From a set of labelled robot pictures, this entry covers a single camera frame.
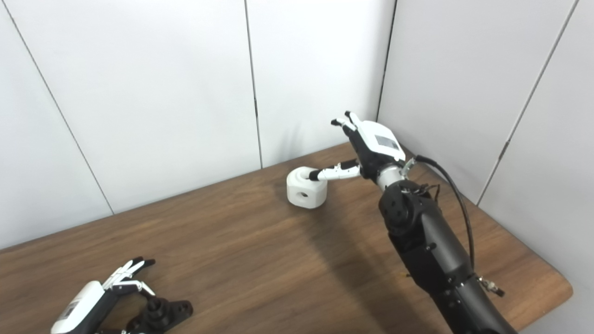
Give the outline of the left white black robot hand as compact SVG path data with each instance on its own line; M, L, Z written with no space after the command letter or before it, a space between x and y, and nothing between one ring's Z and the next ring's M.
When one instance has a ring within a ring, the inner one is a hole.
M155 292L143 281L134 279L154 259L136 257L116 269L106 281L87 283L62 311L51 327L51 334L97 334L101 323L124 296L138 293L147 299Z

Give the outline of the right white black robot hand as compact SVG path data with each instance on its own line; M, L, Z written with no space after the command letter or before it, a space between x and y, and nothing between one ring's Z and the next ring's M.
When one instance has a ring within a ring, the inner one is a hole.
M403 169L405 152L388 127L373 121L362 121L351 111L344 114L345 120L333 119L331 125L341 127L355 151L356 158L342 161L333 167L314 169L307 177L309 180L362 177L377 182L384 169L395 167L398 172Z

